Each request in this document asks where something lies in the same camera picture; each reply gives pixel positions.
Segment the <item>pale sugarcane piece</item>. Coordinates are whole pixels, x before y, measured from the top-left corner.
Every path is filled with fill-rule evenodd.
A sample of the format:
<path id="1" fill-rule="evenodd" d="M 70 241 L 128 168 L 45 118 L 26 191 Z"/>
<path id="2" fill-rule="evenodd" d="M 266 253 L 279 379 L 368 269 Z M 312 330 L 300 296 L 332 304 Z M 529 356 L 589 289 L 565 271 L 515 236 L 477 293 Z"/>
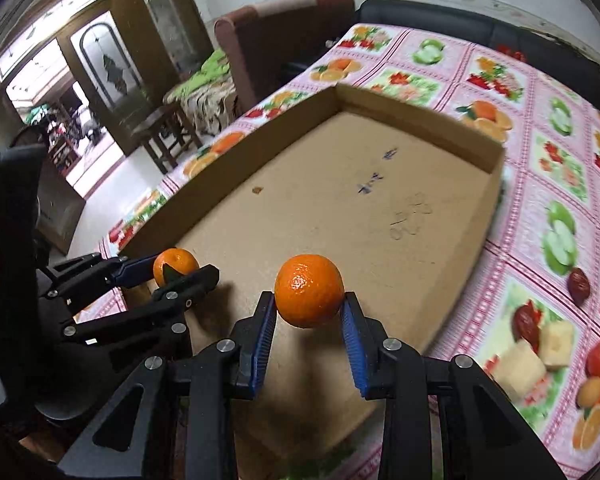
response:
<path id="1" fill-rule="evenodd" d="M 546 375 L 546 367 L 525 339 L 504 352 L 494 365 L 491 376 L 509 397 L 518 402 Z"/>
<path id="2" fill-rule="evenodd" d="M 566 320 L 545 324 L 540 333 L 538 356 L 547 370 L 568 367 L 574 341 L 574 326 Z"/>

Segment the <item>dark red jujube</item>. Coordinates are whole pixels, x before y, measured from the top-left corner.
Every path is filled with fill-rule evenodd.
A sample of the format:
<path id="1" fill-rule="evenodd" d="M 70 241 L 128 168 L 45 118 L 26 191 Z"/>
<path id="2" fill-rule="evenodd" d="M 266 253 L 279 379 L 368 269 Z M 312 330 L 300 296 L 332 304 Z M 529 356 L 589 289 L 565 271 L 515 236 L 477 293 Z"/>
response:
<path id="1" fill-rule="evenodd" d="M 568 276 L 567 289 L 573 303 L 582 307 L 588 297 L 591 296 L 591 284 L 584 271 L 573 268 Z"/>
<path id="2" fill-rule="evenodd" d="M 538 352 L 540 345 L 540 317 L 541 313 L 533 307 L 532 302 L 520 306 L 512 317 L 514 341 L 527 341 L 534 352 Z"/>

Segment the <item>floral fruit print tablecloth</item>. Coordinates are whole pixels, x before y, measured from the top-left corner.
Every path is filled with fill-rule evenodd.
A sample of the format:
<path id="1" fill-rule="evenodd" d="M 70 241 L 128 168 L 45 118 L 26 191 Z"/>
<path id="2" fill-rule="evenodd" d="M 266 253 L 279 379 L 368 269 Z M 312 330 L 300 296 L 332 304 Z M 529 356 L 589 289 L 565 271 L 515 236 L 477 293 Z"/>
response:
<path id="1" fill-rule="evenodd" d="M 516 344 L 512 317 L 532 302 L 542 327 L 574 326 L 571 362 L 516 409 L 570 479 L 600 464 L 600 400 L 579 408 L 588 352 L 600 341 L 600 111 L 536 68 L 467 40 L 411 27 L 352 27 L 310 67 L 227 127 L 234 144 L 334 84 L 350 84 L 449 115 L 505 148 L 500 194 L 478 268 L 434 338 L 438 359 L 472 356 L 491 373 Z M 577 307 L 567 280 L 580 268 L 591 296 Z"/>

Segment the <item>tan longan fruit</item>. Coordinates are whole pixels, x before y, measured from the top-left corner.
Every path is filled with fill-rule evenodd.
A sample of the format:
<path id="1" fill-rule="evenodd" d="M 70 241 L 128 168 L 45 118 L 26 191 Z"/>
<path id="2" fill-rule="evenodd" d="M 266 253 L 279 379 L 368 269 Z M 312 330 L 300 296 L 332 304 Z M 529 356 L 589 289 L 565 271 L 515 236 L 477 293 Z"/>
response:
<path id="1" fill-rule="evenodd" d="M 592 408 L 600 400 L 600 378 L 589 377 L 579 388 L 577 404 L 579 408 Z"/>

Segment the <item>black leather sofa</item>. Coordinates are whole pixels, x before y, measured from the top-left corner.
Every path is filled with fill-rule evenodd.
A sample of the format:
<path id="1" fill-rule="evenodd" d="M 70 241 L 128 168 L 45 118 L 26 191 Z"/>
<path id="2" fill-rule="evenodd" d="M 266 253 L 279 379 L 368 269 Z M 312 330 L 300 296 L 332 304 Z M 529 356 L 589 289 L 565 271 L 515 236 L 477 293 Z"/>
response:
<path id="1" fill-rule="evenodd" d="M 504 44 L 521 51 L 527 64 L 565 84 L 600 111 L 600 64 L 565 41 L 546 39 L 482 14 L 408 0 L 366 0 L 356 11 L 356 19 L 438 32 L 494 51 Z"/>

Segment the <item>wooden glass door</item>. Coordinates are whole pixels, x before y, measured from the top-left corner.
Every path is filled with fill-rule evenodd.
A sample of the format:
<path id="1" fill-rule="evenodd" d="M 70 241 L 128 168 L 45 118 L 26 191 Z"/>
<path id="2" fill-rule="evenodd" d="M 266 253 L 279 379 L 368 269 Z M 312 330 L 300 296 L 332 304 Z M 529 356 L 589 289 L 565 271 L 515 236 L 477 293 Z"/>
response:
<path id="1" fill-rule="evenodd" d="M 24 0 L 0 32 L 0 150 L 70 82 L 123 154 L 212 44 L 195 0 Z"/>

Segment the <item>dark wooden stool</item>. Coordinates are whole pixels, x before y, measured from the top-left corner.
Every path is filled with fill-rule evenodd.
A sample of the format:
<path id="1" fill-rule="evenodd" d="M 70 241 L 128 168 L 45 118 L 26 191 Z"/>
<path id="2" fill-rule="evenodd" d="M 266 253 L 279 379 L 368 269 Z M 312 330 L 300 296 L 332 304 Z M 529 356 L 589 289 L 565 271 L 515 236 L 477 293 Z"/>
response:
<path id="1" fill-rule="evenodd" d="M 189 150 L 202 147 L 193 123 L 179 102 L 160 106 L 131 133 L 162 174 L 178 166 L 178 159 Z"/>

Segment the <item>red cushion ornament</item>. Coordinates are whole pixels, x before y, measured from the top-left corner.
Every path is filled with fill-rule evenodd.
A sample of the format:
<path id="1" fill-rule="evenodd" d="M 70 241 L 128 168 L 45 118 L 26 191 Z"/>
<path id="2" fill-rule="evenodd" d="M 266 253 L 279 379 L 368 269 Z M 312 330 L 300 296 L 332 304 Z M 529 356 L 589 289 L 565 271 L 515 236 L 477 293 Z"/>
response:
<path id="1" fill-rule="evenodd" d="M 513 48 L 504 46 L 504 44 L 500 44 L 496 50 L 501 54 L 508 56 L 509 58 L 514 58 L 518 62 L 525 63 L 527 62 L 526 56 L 519 50 L 514 50 Z"/>

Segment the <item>green patterned blanket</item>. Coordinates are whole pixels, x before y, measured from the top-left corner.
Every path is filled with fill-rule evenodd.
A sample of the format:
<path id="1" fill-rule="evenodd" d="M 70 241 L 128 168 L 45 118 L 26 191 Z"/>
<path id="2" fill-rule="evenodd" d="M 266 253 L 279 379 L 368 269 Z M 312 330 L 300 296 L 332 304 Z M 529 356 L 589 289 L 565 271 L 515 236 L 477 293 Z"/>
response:
<path id="1" fill-rule="evenodd" d="M 230 62 L 216 49 L 186 81 L 162 98 L 163 104 L 178 104 L 198 133 L 217 136 L 240 112 Z"/>

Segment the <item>orange mandarin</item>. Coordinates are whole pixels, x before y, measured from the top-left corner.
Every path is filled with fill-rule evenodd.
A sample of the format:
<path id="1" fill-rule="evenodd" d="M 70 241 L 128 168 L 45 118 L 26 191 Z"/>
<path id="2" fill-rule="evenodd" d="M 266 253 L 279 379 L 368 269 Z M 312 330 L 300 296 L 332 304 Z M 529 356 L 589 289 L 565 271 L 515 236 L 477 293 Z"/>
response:
<path id="1" fill-rule="evenodd" d="M 315 328 L 339 311 L 344 298 L 343 280 L 329 258 L 296 255 L 280 267 L 274 297 L 279 315 L 288 324 Z"/>
<path id="2" fill-rule="evenodd" d="M 184 278 L 199 269 L 194 255 L 186 249 L 172 247 L 160 252 L 152 265 L 152 274 L 159 287 Z"/>

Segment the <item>brown cardboard tray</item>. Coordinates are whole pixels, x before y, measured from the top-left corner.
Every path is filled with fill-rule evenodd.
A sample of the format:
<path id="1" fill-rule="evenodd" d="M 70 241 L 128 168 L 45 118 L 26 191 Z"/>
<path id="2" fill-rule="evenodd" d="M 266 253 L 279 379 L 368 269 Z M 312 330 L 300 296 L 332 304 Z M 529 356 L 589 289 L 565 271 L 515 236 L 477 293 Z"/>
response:
<path id="1" fill-rule="evenodd" d="M 317 254 L 386 332 L 425 350 L 480 257 L 503 144 L 458 120 L 340 84 L 247 134 L 126 243 L 183 247 L 220 271 L 192 343 L 227 335 L 289 258 Z"/>

